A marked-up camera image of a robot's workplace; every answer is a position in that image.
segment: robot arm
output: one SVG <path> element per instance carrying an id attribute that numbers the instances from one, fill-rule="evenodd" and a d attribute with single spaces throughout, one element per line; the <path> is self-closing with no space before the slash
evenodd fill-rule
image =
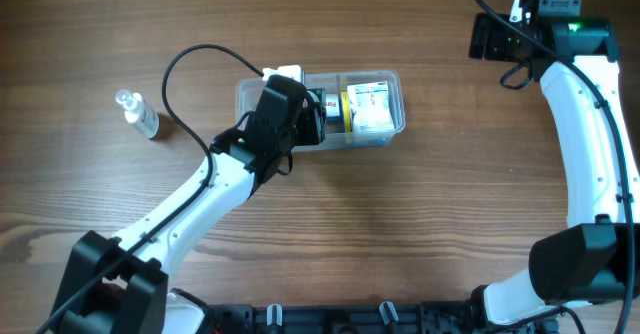
<path id="1" fill-rule="evenodd" d="M 69 257 L 54 312 L 105 267 L 117 265 L 105 278 L 119 277 L 127 285 L 97 283 L 73 302 L 52 330 L 159 333 L 164 328 L 167 333 L 195 332 L 203 312 L 195 299 L 167 293 L 169 275 L 215 223 L 280 172 L 281 159 L 290 156 L 294 145 L 317 145 L 324 140 L 324 95 L 324 90 L 308 91 L 294 79 L 270 75 L 255 111 L 245 115 L 244 130 L 239 129 L 241 120 L 211 143 L 211 180 L 177 217 L 129 254 L 141 238 L 201 187 L 208 160 L 156 209 L 113 238 L 89 232 L 80 239 Z"/>
<path id="2" fill-rule="evenodd" d="M 630 193 L 638 196 L 638 171 L 618 98 L 615 34 L 606 20 L 579 17 L 580 5 L 580 0 L 515 0 L 509 21 L 573 62 L 597 86 L 622 139 Z M 622 299 L 626 239 L 633 233 L 622 224 L 626 220 L 613 129 L 594 94 L 574 71 L 484 14 L 476 19 L 470 56 L 526 63 L 530 79 L 540 81 L 558 130 L 569 192 L 569 229 L 536 243 L 529 268 L 476 289 L 485 324 L 518 323 L 559 305 Z M 637 202 L 631 206 L 638 209 Z"/>

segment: wood grain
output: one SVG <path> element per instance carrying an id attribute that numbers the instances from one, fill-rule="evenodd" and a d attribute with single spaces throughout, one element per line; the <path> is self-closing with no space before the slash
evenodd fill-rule
<path id="1" fill-rule="evenodd" d="M 583 1 L 616 26 L 637 152 L 640 13 L 633 0 Z M 134 222 L 200 163 L 182 132 L 144 140 L 113 94 L 132 88 L 161 109 L 166 65 L 203 42 L 257 67 L 396 70 L 407 128 L 384 148 L 296 155 L 294 173 L 212 229 L 173 284 L 210 303 L 415 303 L 464 299 L 522 269 L 565 227 L 564 169 L 539 86 L 506 91 L 508 65 L 467 58 L 477 12 L 472 0 L 0 0 L 0 333 L 47 317 L 83 233 Z M 170 101 L 206 141 L 233 124 L 235 85 L 251 75 L 194 53 Z M 580 314 L 589 333 L 609 333 L 618 309 Z"/>

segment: small plastic bottle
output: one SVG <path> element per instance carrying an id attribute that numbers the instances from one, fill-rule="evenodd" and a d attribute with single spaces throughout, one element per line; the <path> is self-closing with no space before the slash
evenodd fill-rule
<path id="1" fill-rule="evenodd" d="M 142 135 L 152 139 L 158 134 L 160 120 L 158 113 L 149 105 L 140 93 L 122 89 L 116 94 L 116 102 L 124 108 L 124 117 Z"/>

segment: cable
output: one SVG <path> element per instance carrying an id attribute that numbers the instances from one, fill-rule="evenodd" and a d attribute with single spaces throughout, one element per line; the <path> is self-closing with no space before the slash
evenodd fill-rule
<path id="1" fill-rule="evenodd" d="M 171 74 L 171 70 L 173 70 L 173 67 L 178 63 L 178 61 L 183 56 L 191 53 L 192 51 L 196 51 L 199 49 L 215 49 L 215 50 L 225 52 L 231 55 L 232 57 L 238 59 L 242 64 L 247 66 L 254 73 L 258 74 L 261 77 L 264 76 L 264 74 L 260 70 L 254 67 L 251 63 L 249 63 L 246 59 L 241 57 L 239 54 L 235 53 L 230 49 L 227 49 L 219 45 L 214 45 L 214 44 L 200 44 L 200 45 L 192 46 L 190 48 L 183 50 L 180 54 L 178 54 L 175 58 L 173 58 L 173 60 L 171 61 L 171 63 L 169 63 L 169 66 L 165 70 L 164 77 L 162 79 L 162 102 L 164 103 L 164 107 L 169 113 L 169 116 L 176 123 L 178 123 L 178 125 L 180 125 L 180 127 L 182 127 L 182 129 L 184 129 L 184 131 L 186 131 L 187 134 L 189 134 L 193 138 L 193 140 L 195 140 L 198 143 L 200 148 L 202 148 L 202 150 L 204 151 L 204 154 L 207 158 L 207 175 L 205 176 L 204 180 L 201 181 L 201 184 L 198 187 L 198 189 L 193 194 L 191 194 L 191 196 L 187 200 L 185 200 L 184 203 L 182 203 L 179 207 L 177 207 L 173 212 L 171 212 L 171 214 L 165 217 L 160 223 L 158 223 L 155 227 L 153 227 L 153 229 L 151 229 L 146 235 L 144 235 L 136 244 L 134 244 L 131 248 L 129 248 L 129 250 L 127 250 L 126 252 L 127 255 L 121 256 L 116 261 L 114 261 L 111 265 L 104 268 L 102 271 L 96 274 L 93 278 L 91 278 L 85 285 L 83 285 L 77 292 L 75 292 L 75 294 L 73 294 L 71 298 L 67 299 L 67 301 L 64 302 L 64 304 L 62 304 L 53 314 L 51 314 L 49 319 L 47 319 L 47 321 L 45 321 L 44 324 L 42 324 L 42 326 L 40 327 L 40 329 L 38 329 L 36 334 L 46 333 L 47 330 L 49 330 L 53 326 L 53 324 L 64 315 L 64 313 L 71 307 L 71 305 L 73 305 L 76 301 L 78 301 L 78 299 L 84 296 L 96 284 L 100 283 L 102 281 L 102 278 L 104 278 L 105 276 L 109 275 L 109 273 L 117 269 L 117 267 L 120 266 L 125 261 L 125 258 L 127 256 L 133 255 L 138 249 L 140 249 L 149 240 L 151 240 L 160 230 L 162 230 L 162 228 L 164 228 L 173 219 L 175 219 L 185 208 L 191 205 L 191 203 L 193 203 L 193 201 L 196 200 L 196 198 L 198 198 L 198 196 L 200 196 L 200 194 L 202 194 L 202 192 L 207 188 L 207 185 L 211 180 L 211 177 L 213 176 L 213 157 L 211 156 L 211 152 L 209 152 L 209 148 L 207 148 L 207 145 L 204 143 L 204 141 L 202 141 L 202 139 L 200 139 L 198 134 L 196 134 L 191 128 L 189 128 L 189 126 L 185 124 L 185 122 L 183 122 L 176 115 L 176 113 L 174 113 L 174 111 L 171 109 L 171 106 L 169 105 L 169 102 L 167 101 L 167 80 L 169 79 L 169 74 Z"/>
<path id="2" fill-rule="evenodd" d="M 593 82 L 584 74 L 578 67 L 576 67 L 570 60 L 561 57 L 554 50 L 546 47 L 542 43 L 535 40 L 533 37 L 515 27 L 513 24 L 506 21 L 502 18 L 498 13 L 496 13 L 491 7 L 489 7 L 483 0 L 475 0 L 476 3 L 496 22 L 502 24 L 504 27 L 514 32 L 515 34 L 521 36 L 523 39 L 529 41 L 533 46 L 542 50 L 551 58 L 559 61 L 564 64 L 567 68 L 569 68 L 572 72 L 574 72 L 591 90 L 593 96 L 596 98 L 598 102 L 598 107 L 603 110 L 604 116 L 607 119 L 607 123 L 609 124 L 609 128 L 611 130 L 611 136 L 613 137 L 613 143 L 616 150 L 616 157 L 618 161 L 618 171 L 620 172 L 620 187 L 622 190 L 622 195 L 620 196 L 620 201 L 622 202 L 622 206 L 624 209 L 625 221 L 627 224 L 627 283 L 625 287 L 625 294 L 622 304 L 622 309 L 620 310 L 620 317 L 618 319 L 618 323 L 616 324 L 616 334 L 624 333 L 624 329 L 627 325 L 627 321 L 629 319 L 629 314 L 631 312 L 631 301 L 633 300 L 633 285 L 634 278 L 636 276 L 636 247 L 635 247 L 635 236 L 633 232 L 633 214 L 631 213 L 631 193 L 629 191 L 629 178 L 627 176 L 627 164 L 624 157 L 624 149 L 622 146 L 622 139 L 620 138 L 620 131 L 618 129 L 618 125 L 613 117 L 613 113 L 611 112 L 611 108 L 609 107 L 609 103 L 604 99 L 600 90 L 593 84 Z"/>
<path id="3" fill-rule="evenodd" d="M 519 72 L 520 69 L 525 67 L 527 68 L 527 72 L 528 72 L 527 77 L 520 84 L 509 85 L 506 83 L 509 78 L 511 78 L 515 73 Z M 500 78 L 500 85 L 502 85 L 502 87 L 505 89 L 520 90 L 526 87 L 527 85 L 529 85 L 529 83 L 531 83 L 531 79 L 533 79 L 533 75 L 531 74 L 531 65 L 529 65 L 529 63 L 525 61 L 521 61 L 516 66 L 514 66 L 513 68 L 509 69 L 506 73 L 504 73 L 504 75 Z"/>
<path id="4" fill-rule="evenodd" d="M 547 312 L 534 315 L 532 317 L 520 320 L 510 325 L 498 326 L 498 328 L 496 328 L 495 330 L 486 332 L 484 334 L 498 334 L 498 333 L 504 333 L 506 331 L 510 331 L 514 329 L 517 330 L 533 322 L 537 322 L 537 321 L 540 321 L 552 316 L 556 316 L 558 314 L 564 314 L 564 313 L 567 313 L 569 314 L 569 316 L 571 316 L 571 318 L 573 319 L 573 322 L 576 324 L 576 328 L 578 329 L 578 334 L 586 334 L 586 331 L 584 330 L 584 326 L 582 325 L 580 318 L 578 318 L 578 314 L 576 314 L 576 312 L 564 306 L 559 306 L 555 309 L 551 309 Z"/>

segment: clear plastic box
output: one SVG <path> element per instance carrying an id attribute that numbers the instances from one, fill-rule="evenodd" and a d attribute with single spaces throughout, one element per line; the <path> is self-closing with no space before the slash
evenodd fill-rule
<path id="1" fill-rule="evenodd" d="M 305 74 L 305 86 L 309 89 L 324 88 L 327 94 L 347 91 L 347 86 L 386 81 L 389 89 L 389 110 L 393 120 L 392 130 L 378 132 L 340 132 L 344 126 L 327 122 L 325 140 L 320 145 L 295 147 L 293 151 L 312 151 L 372 147 L 389 144 L 394 135 L 405 127 L 404 103 L 398 74 L 391 70 L 372 70 L 343 73 Z M 236 86 L 236 120 L 249 110 L 254 110 L 262 94 L 265 82 L 261 78 L 244 79 Z"/>

